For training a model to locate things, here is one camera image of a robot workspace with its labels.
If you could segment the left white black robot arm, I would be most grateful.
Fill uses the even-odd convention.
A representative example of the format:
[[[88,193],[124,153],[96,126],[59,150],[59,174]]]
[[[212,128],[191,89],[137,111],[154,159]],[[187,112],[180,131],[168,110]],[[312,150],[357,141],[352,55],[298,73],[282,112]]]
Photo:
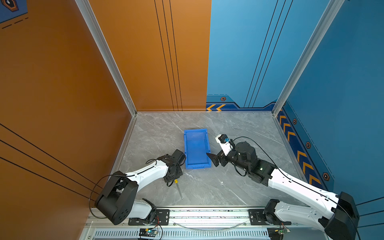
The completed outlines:
[[[172,155],[148,160],[147,165],[139,170],[108,175],[108,181],[95,201],[95,207],[104,215],[100,218],[108,219],[114,225],[127,218],[152,223],[157,218],[157,207],[145,198],[136,200],[137,193],[158,179],[163,179],[167,187],[171,187],[183,175],[181,166],[185,160],[185,154],[175,150]]]

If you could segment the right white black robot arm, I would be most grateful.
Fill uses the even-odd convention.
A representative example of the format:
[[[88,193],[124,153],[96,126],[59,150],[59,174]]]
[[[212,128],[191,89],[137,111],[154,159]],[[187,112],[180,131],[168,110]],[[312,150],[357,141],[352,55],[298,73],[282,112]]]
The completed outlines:
[[[248,142],[236,144],[227,135],[218,135],[216,141],[221,151],[216,155],[207,154],[215,166],[232,164],[235,169],[243,169],[244,176],[252,181],[282,191],[304,203],[297,206],[270,200],[263,212],[268,223],[306,225],[323,231],[332,240],[361,239],[358,231],[360,215],[350,194],[322,190],[289,175],[273,160],[260,159]]]

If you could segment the blue plastic bin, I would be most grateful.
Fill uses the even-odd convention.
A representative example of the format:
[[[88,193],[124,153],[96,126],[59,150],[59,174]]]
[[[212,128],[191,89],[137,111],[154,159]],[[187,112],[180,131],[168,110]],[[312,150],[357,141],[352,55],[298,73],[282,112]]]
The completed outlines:
[[[207,156],[211,152],[207,129],[184,131],[186,169],[211,168],[212,161]]]

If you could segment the yellow handled screwdriver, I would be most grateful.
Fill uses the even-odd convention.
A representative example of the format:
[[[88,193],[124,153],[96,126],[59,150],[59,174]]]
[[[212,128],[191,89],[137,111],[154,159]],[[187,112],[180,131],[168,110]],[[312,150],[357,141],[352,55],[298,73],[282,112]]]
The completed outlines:
[[[179,181],[177,179],[175,180],[175,184],[177,186],[177,189],[178,189],[178,192],[180,194],[181,199],[183,199],[183,195],[182,195],[182,192],[181,192],[181,189],[180,189],[180,186],[179,186]]]

